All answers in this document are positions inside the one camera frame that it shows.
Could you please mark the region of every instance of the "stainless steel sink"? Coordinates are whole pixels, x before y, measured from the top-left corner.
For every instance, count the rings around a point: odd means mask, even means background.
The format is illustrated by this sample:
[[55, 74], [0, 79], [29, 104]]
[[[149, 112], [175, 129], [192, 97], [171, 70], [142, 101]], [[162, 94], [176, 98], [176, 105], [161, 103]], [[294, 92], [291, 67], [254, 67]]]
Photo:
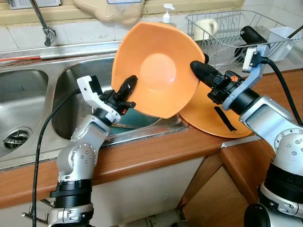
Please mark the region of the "stainless steel sink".
[[[115, 54], [111, 53], [1, 67], [0, 170], [34, 162], [43, 123], [62, 99], [78, 88], [77, 78], [96, 75], [103, 90], [111, 89], [114, 57]], [[92, 108], [81, 95], [67, 102], [45, 130], [40, 161], [56, 158], [70, 142], [73, 130], [91, 112]], [[103, 147], [187, 128], [178, 115], [159, 119], [135, 110], [122, 116], [120, 123], [125, 128], [113, 127]], [[15, 139], [15, 143], [6, 140], [9, 136]]]
[[36, 130], [47, 82], [38, 70], [0, 73], [0, 157], [26, 143]]

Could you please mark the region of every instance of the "black cable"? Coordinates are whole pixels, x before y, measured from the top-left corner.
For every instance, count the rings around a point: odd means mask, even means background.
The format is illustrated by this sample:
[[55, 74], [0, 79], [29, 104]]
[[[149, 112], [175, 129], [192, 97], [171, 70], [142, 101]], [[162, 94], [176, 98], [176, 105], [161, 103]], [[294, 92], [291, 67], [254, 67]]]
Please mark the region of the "black cable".
[[289, 102], [290, 108], [292, 109], [292, 111], [294, 113], [295, 119], [297, 120], [297, 122], [298, 122], [299, 125], [303, 126], [303, 122], [301, 121], [300, 115], [299, 115], [299, 113], [298, 113], [298, 111], [297, 111], [297, 109], [296, 109], [296, 107], [294, 105], [293, 98], [292, 98], [292, 96], [290, 94], [290, 91], [289, 91], [289, 89], [287, 87], [287, 84], [286, 84], [286, 82], [285, 82], [285, 80], [284, 80], [284, 78], [282, 76], [282, 73], [280, 72], [280, 70], [278, 69], [278, 67], [274, 64], [274, 62], [271, 61], [269, 58], [262, 58], [261, 63], [270, 65], [270, 67], [274, 70], [274, 72], [278, 76], [278, 79], [279, 79], [279, 81], [280, 81], [280, 83], [282, 85], [282, 88], [283, 88], [283, 90], [284, 90], [284, 92], [286, 94], [286, 98], [287, 98], [287, 100]]
[[44, 131], [45, 131], [49, 121], [55, 115], [55, 113], [60, 109], [60, 107], [64, 103], [66, 103], [67, 100], [69, 100], [71, 97], [73, 97], [75, 94], [79, 94], [79, 93], [80, 93], [80, 89], [77, 89], [74, 92], [72, 92], [68, 97], [66, 97], [61, 103], [59, 103], [59, 105], [47, 117], [47, 119], [44, 122], [42, 129], [40, 131], [37, 149], [36, 149], [35, 170], [34, 170], [34, 180], [33, 180], [33, 200], [32, 200], [32, 216], [33, 216], [32, 225], [33, 225], [33, 227], [36, 227], [37, 178], [38, 178], [38, 168], [39, 168], [40, 147], [41, 147], [41, 142], [42, 142]]

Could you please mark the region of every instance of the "sink basin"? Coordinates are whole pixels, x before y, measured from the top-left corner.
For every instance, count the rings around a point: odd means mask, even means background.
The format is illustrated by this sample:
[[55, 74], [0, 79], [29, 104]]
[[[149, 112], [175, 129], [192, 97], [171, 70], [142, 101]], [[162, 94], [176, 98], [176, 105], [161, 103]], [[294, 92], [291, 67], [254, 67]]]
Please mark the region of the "sink basin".
[[[55, 108], [67, 94], [78, 88], [77, 78], [84, 75], [96, 75], [103, 91], [111, 89], [111, 70], [114, 58], [86, 61], [76, 64], [64, 71], [58, 78], [53, 108]], [[87, 114], [92, 113], [92, 107], [84, 102], [82, 95], [74, 96], [61, 107], [54, 116], [52, 124], [54, 131], [62, 138], [69, 140], [75, 128], [80, 125]], [[110, 135], [115, 135], [136, 128], [149, 126], [157, 122], [159, 118], [150, 117], [129, 109], [122, 116], [121, 122], [112, 127]]]
[[0, 157], [22, 146], [38, 127], [47, 82], [39, 70], [0, 73]]

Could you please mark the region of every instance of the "robotic arm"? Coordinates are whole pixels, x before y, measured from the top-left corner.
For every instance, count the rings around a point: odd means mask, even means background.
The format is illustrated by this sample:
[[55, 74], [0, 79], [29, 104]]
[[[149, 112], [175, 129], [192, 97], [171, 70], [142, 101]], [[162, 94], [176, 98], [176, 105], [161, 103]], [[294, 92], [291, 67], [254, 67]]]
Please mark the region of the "robotic arm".
[[240, 122], [266, 140], [276, 153], [266, 180], [258, 189], [259, 204], [249, 205], [245, 227], [303, 227], [303, 127], [290, 112], [251, 87], [261, 78], [266, 45], [251, 47], [243, 64], [244, 80], [232, 71], [224, 75], [198, 61], [191, 63], [196, 77], [209, 86], [207, 95], [223, 109], [240, 115]]
[[59, 179], [54, 208], [49, 213], [49, 227], [90, 227], [93, 204], [90, 201], [94, 167], [98, 151], [107, 137], [110, 126], [119, 122], [134, 102], [127, 102], [137, 82], [136, 76], [127, 78], [119, 91], [101, 90], [96, 76], [77, 79], [84, 100], [96, 110], [84, 118], [74, 131], [70, 144], [57, 158]]

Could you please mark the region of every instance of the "windowsill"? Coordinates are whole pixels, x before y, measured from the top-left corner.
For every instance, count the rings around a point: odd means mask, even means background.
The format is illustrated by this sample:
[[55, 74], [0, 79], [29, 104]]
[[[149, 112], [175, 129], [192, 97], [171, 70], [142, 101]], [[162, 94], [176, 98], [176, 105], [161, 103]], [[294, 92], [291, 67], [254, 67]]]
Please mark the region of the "windowsill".
[[[163, 3], [167, 0], [146, 1], [143, 15], [163, 13]], [[177, 12], [201, 11], [223, 8], [240, 8], [244, 0], [191, 0], [190, 4], [179, 0], [170, 0]], [[77, 8], [72, 0], [63, 0], [61, 6], [40, 8], [46, 21], [62, 21], [73, 19], [93, 18], [94, 16]], [[39, 22], [33, 9], [10, 10], [8, 4], [0, 3], [0, 26], [21, 23]]]

